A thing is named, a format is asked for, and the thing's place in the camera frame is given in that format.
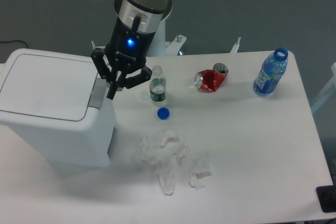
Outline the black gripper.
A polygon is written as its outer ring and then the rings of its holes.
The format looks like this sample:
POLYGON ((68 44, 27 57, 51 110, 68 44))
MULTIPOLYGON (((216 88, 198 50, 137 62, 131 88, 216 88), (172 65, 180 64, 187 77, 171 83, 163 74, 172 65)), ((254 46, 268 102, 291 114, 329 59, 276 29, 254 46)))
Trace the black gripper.
POLYGON ((145 58, 155 33, 140 31, 141 21, 141 17, 136 16, 129 27, 118 18, 105 51, 95 48, 91 53, 98 74, 110 85, 107 94, 110 100, 113 100, 117 91, 131 89, 151 78, 152 70, 145 66, 145 58), (107 66, 104 55, 107 56, 111 69, 107 66), (139 74, 127 78, 128 73, 139 69, 139 74))

